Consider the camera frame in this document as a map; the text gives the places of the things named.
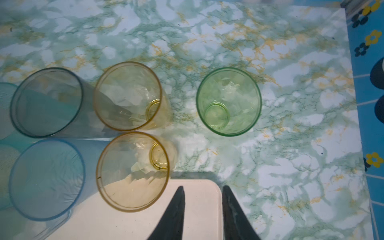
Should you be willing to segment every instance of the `yellow glass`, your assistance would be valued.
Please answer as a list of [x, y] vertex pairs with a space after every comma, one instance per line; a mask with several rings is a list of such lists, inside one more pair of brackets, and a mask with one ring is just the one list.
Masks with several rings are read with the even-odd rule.
[[175, 146], [162, 137], [129, 132], [115, 138], [96, 168], [102, 198], [124, 212], [148, 208], [164, 192], [176, 155]]
[[137, 62], [110, 67], [97, 82], [93, 106], [99, 119], [118, 131], [152, 129], [172, 119], [169, 101], [156, 74]]

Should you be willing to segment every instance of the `tabletop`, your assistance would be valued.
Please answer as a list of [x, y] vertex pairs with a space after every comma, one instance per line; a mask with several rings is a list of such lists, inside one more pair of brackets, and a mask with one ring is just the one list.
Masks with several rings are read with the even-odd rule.
[[[173, 123], [149, 132], [178, 149], [173, 177], [229, 185], [264, 239], [373, 239], [345, 12], [191, 0], [0, 3], [0, 81], [45, 67], [95, 84], [138, 61], [159, 77]], [[201, 122], [210, 71], [247, 71], [262, 114], [237, 137]]]

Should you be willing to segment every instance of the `green glass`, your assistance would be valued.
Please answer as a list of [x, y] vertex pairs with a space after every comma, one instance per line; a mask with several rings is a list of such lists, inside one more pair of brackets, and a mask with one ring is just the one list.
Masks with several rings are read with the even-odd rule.
[[236, 68], [219, 68], [201, 82], [196, 105], [210, 130], [232, 137], [247, 132], [257, 122], [262, 98], [249, 74]]

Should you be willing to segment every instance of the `glass rim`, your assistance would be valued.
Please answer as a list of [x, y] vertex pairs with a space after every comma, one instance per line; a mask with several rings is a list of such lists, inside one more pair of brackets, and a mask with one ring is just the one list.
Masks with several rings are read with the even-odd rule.
[[[235, 71], [235, 72], [240, 72], [244, 75], [246, 75], [247, 77], [249, 77], [252, 82], [254, 83], [254, 85], [256, 86], [256, 90], [258, 92], [258, 95], [259, 95], [259, 101], [260, 101], [260, 109], [257, 113], [257, 116], [255, 117], [254, 121], [247, 127], [245, 128], [244, 130], [241, 130], [240, 132], [237, 132], [237, 133], [230, 133], [230, 134], [226, 134], [226, 133], [222, 133], [222, 132], [218, 132], [216, 130], [214, 130], [213, 128], [211, 128], [204, 120], [202, 114], [200, 113], [199, 111], [199, 95], [200, 95], [200, 91], [202, 89], [202, 86], [203, 84], [207, 81], [207, 79], [209, 79], [209, 77], [211, 77], [213, 74], [215, 74], [216, 72], [218, 71], [221, 71], [221, 70], [225, 70], [225, 69], [228, 69], [229, 71]], [[223, 68], [217, 68], [213, 71], [211, 71], [210, 73], [208, 73], [207, 76], [205, 76], [205, 78], [201, 81], [200, 85], [199, 85], [199, 88], [197, 89], [197, 94], [196, 94], [196, 108], [197, 108], [197, 113], [201, 119], [201, 121], [204, 123], [204, 125], [209, 129], [211, 130], [212, 132], [218, 134], [218, 135], [221, 135], [221, 136], [224, 136], [224, 137], [236, 137], [236, 136], [239, 136], [241, 134], [244, 134], [246, 132], [248, 132], [257, 122], [257, 120], [259, 119], [260, 115], [261, 115], [261, 111], [262, 111], [262, 95], [261, 95], [261, 92], [260, 92], [260, 89], [259, 89], [259, 86], [257, 85], [256, 81], [253, 79], [253, 77], [251, 77], [248, 73], [246, 73], [245, 71], [243, 70], [240, 70], [238, 68], [233, 68], [233, 67], [223, 67]]]
[[[108, 148], [112, 144], [114, 144], [116, 141], [118, 141], [120, 138], [124, 138], [124, 137], [127, 137], [128, 135], [132, 135], [132, 134], [145, 135], [147, 137], [150, 137], [154, 141], [156, 141], [161, 146], [161, 148], [164, 151], [165, 157], [167, 159], [168, 167], [167, 167], [166, 181], [164, 183], [164, 186], [162, 187], [162, 189], [158, 193], [158, 195], [154, 199], [152, 199], [148, 204], [138, 206], [138, 207], [136, 207], [134, 209], [127, 209], [127, 207], [124, 207], [124, 206], [120, 205], [119, 203], [115, 202], [114, 200], [112, 200], [109, 197], [109, 195], [106, 193], [106, 191], [104, 189], [104, 186], [103, 186], [103, 181], [102, 181], [101, 173], [102, 173], [102, 169], [103, 169], [102, 165], [104, 163], [104, 157], [105, 157], [105, 154], [108, 152]], [[100, 154], [99, 161], [97, 162], [97, 166], [96, 166], [96, 185], [98, 187], [98, 191], [99, 191], [99, 193], [101, 195], [101, 198], [109, 206], [113, 207], [116, 210], [122, 211], [122, 212], [139, 212], [139, 211], [142, 211], [142, 210], [147, 209], [150, 206], [152, 206], [160, 198], [160, 196], [163, 194], [163, 192], [164, 192], [164, 190], [165, 190], [165, 188], [167, 187], [167, 184], [168, 184], [168, 180], [169, 180], [169, 176], [170, 176], [170, 168], [171, 168], [171, 166], [170, 166], [170, 161], [169, 161], [169, 157], [168, 157], [167, 151], [166, 151], [165, 147], [161, 144], [161, 142], [158, 139], [156, 139], [154, 136], [152, 136], [152, 135], [150, 135], [148, 133], [145, 133], [145, 132], [139, 132], [139, 131], [127, 132], [127, 133], [124, 133], [124, 134], [114, 138], [110, 143], [108, 143], [108, 145], [103, 149], [102, 153]]]
[[[99, 114], [99, 111], [98, 111], [98, 105], [96, 103], [96, 94], [97, 92], [99, 91], [99, 88], [101, 87], [101, 85], [104, 83], [104, 80], [108, 77], [108, 75], [110, 73], [112, 73], [114, 70], [120, 68], [120, 67], [124, 67], [124, 66], [129, 66], [129, 65], [138, 65], [142, 68], [145, 68], [146, 70], [148, 70], [156, 79], [156, 82], [157, 82], [157, 85], [159, 86], [159, 91], [160, 91], [160, 101], [159, 101], [159, 106], [157, 107], [155, 113], [152, 115], [152, 117], [150, 119], [148, 119], [144, 124], [138, 126], [138, 127], [135, 127], [135, 128], [132, 128], [132, 129], [120, 129], [120, 128], [117, 128], [117, 127], [113, 127], [111, 126], [110, 124], [108, 124]], [[136, 131], [136, 130], [139, 130], [140, 128], [148, 125], [150, 122], [152, 122], [152, 120], [155, 118], [155, 116], [157, 115], [157, 113], [159, 112], [159, 109], [161, 107], [161, 104], [163, 102], [162, 100], [162, 97], [163, 97], [163, 90], [162, 90], [162, 87], [161, 87], [161, 83], [160, 83], [160, 80], [159, 78], [157, 77], [156, 73], [148, 66], [146, 66], [145, 64], [142, 64], [142, 63], [139, 63], [139, 62], [134, 62], [134, 61], [125, 61], [125, 62], [121, 62], [121, 63], [116, 63], [115, 65], [112, 65], [111, 67], [109, 67], [101, 76], [100, 78], [98, 79], [97, 83], [96, 83], [96, 86], [93, 90], [93, 109], [96, 113], [96, 116], [100, 119], [100, 121], [102, 123], [104, 123], [106, 126], [108, 126], [109, 128], [113, 129], [113, 130], [116, 130], [116, 131], [121, 131], [121, 132], [128, 132], [128, 131]]]
[[[76, 113], [73, 115], [72, 119], [68, 121], [68, 123], [63, 126], [61, 129], [57, 130], [56, 132], [53, 132], [53, 133], [50, 133], [50, 134], [47, 134], [47, 135], [42, 135], [42, 136], [37, 136], [37, 135], [32, 135], [30, 134], [29, 132], [27, 132], [27, 130], [23, 127], [24, 131], [22, 131], [16, 124], [16, 120], [14, 119], [14, 116], [12, 114], [12, 109], [15, 108], [15, 111], [16, 111], [16, 107], [18, 107], [18, 102], [19, 102], [19, 99], [20, 99], [20, 96], [22, 94], [22, 91], [25, 90], [25, 88], [28, 86], [28, 84], [30, 82], [32, 82], [33, 80], [36, 79], [36, 77], [38, 76], [41, 76], [43, 75], [44, 73], [42, 73], [42, 71], [46, 71], [46, 70], [59, 70], [59, 71], [64, 71], [66, 73], [69, 73], [70, 75], [72, 75], [73, 77], [75, 77], [75, 79], [77, 80], [77, 82], [79, 83], [80, 85], [80, 90], [81, 90], [81, 98], [80, 98], [80, 103], [79, 103], [79, 107], [77, 108], [76, 110]], [[59, 68], [59, 67], [53, 67], [53, 68], [44, 68], [44, 69], [41, 69], [37, 72], [34, 72], [32, 73], [31, 75], [29, 75], [26, 79], [24, 79], [24, 81], [22, 81], [20, 83], [19, 86], [17, 86], [17, 89], [15, 91], [15, 93], [13, 94], [12, 96], [12, 100], [11, 100], [11, 104], [10, 104], [10, 107], [9, 107], [9, 115], [10, 115], [10, 118], [11, 118], [11, 122], [12, 122], [12, 125], [15, 129], [17, 129], [17, 131], [19, 131], [20, 133], [28, 136], [28, 137], [32, 137], [32, 138], [46, 138], [46, 137], [50, 137], [50, 136], [53, 136], [57, 133], [59, 133], [60, 131], [64, 130], [66, 127], [68, 127], [75, 119], [76, 117], [79, 115], [79, 112], [80, 112], [80, 108], [81, 106], [83, 105], [83, 101], [84, 101], [84, 86], [83, 84], [81, 83], [81, 80], [80, 78], [74, 74], [72, 71], [68, 70], [68, 69], [65, 69], [65, 68]]]
[[[32, 216], [29, 216], [28, 214], [24, 213], [20, 208], [17, 207], [17, 205], [15, 204], [15, 200], [12, 196], [12, 191], [11, 191], [11, 185], [13, 183], [13, 175], [15, 174], [15, 167], [16, 167], [16, 164], [20, 161], [20, 158], [23, 154], [25, 154], [29, 149], [31, 149], [32, 147], [36, 146], [36, 145], [39, 145], [39, 144], [42, 144], [42, 143], [45, 143], [45, 142], [61, 142], [61, 143], [64, 143], [64, 144], [67, 144], [68, 146], [70, 146], [71, 148], [73, 148], [76, 153], [78, 154], [79, 158], [80, 158], [80, 162], [81, 162], [81, 165], [83, 166], [83, 182], [81, 183], [81, 188], [80, 188], [80, 191], [79, 193], [77, 194], [75, 200], [66, 208], [64, 209], [63, 211], [61, 211], [60, 213], [52, 216], [52, 217], [47, 217], [47, 218], [36, 218], [36, 217], [32, 217]], [[70, 142], [67, 142], [65, 141], [64, 139], [59, 139], [59, 138], [49, 138], [49, 139], [43, 139], [43, 140], [40, 140], [38, 142], [35, 142], [33, 143], [31, 146], [29, 146], [27, 149], [25, 149], [25, 151], [23, 151], [18, 157], [17, 157], [17, 160], [15, 161], [15, 163], [13, 164], [12, 166], [12, 169], [11, 169], [11, 172], [9, 174], [9, 182], [8, 182], [8, 192], [9, 192], [9, 198], [11, 200], [11, 203], [13, 205], [13, 207], [24, 217], [26, 217], [27, 219], [30, 219], [32, 221], [38, 221], [38, 222], [43, 222], [43, 221], [49, 221], [49, 220], [53, 220], [53, 219], [56, 219], [62, 215], [64, 215], [65, 213], [67, 213], [69, 210], [71, 210], [71, 208], [76, 204], [77, 200], [79, 199], [81, 193], [83, 192], [83, 189], [84, 189], [84, 185], [85, 185], [85, 179], [86, 178], [86, 175], [85, 175], [85, 163], [84, 163], [84, 159], [83, 159], [83, 156], [81, 155], [80, 151], [76, 148], [75, 145], [73, 145], [72, 143]]]

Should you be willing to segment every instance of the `yellow flower pattern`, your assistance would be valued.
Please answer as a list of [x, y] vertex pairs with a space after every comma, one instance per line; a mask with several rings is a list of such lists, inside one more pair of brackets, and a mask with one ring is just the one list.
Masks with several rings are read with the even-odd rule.
[[376, 11], [378, 8], [379, 8], [379, 6], [380, 6], [380, 1], [379, 0], [377, 0], [373, 5], [372, 5], [372, 7], [371, 7], [371, 11]]
[[365, 37], [365, 42], [366, 42], [365, 45], [369, 46], [371, 44], [377, 44], [381, 35], [382, 35], [382, 32], [377, 31], [376, 29], [373, 30], [370, 35]]
[[366, 6], [363, 11], [362, 11], [362, 14], [364, 16], [367, 16], [369, 14], [369, 12], [371, 11], [371, 7], [370, 6]]
[[380, 167], [380, 164], [381, 164], [381, 163], [384, 163], [384, 159], [381, 158], [377, 152], [374, 152], [374, 153], [372, 153], [372, 154], [369, 154], [369, 153], [368, 153], [368, 154], [366, 155], [366, 157], [367, 157], [367, 163], [368, 163], [369, 165], [373, 165], [373, 166], [375, 166], [375, 167], [377, 167], [377, 168]]

